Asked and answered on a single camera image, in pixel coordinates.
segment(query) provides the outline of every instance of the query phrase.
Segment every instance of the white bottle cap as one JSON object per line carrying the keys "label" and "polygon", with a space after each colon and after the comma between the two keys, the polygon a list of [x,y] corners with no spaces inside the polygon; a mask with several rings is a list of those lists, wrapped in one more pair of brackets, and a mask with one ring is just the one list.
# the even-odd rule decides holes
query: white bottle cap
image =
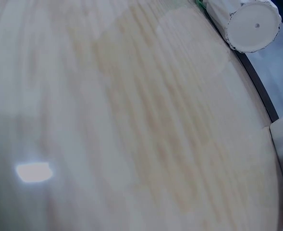
{"label": "white bottle cap", "polygon": [[279,32],[281,17],[271,2],[244,3],[225,27],[226,41],[240,52],[255,52],[270,44]]}

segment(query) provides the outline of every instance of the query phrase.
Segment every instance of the light wood surface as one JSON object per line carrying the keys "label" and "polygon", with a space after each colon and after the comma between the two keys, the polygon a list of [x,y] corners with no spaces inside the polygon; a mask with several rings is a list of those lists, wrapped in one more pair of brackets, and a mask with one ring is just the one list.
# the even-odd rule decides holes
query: light wood surface
{"label": "light wood surface", "polygon": [[0,0],[0,231],[280,230],[269,124],[186,0]]}

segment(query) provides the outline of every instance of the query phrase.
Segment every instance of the white container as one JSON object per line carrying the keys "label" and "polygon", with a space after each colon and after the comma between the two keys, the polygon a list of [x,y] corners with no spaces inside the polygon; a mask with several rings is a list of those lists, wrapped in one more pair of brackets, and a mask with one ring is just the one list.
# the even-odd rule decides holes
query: white container
{"label": "white container", "polygon": [[205,0],[207,12],[230,47],[256,52],[277,36],[281,17],[270,0]]}

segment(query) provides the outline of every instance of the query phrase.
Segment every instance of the green object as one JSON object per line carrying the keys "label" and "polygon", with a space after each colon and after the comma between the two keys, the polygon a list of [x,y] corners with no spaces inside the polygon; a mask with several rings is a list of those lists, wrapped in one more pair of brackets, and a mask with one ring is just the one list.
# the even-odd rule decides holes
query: green object
{"label": "green object", "polygon": [[195,1],[199,8],[204,9],[204,10],[206,9],[206,6],[204,5],[203,0],[195,0]]}

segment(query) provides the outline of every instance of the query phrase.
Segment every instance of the wooden table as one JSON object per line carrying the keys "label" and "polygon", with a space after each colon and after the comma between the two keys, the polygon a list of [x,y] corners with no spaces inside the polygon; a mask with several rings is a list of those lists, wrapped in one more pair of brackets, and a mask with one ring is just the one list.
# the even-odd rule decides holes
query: wooden table
{"label": "wooden table", "polygon": [[280,230],[269,124],[195,4],[0,0],[0,231]]}

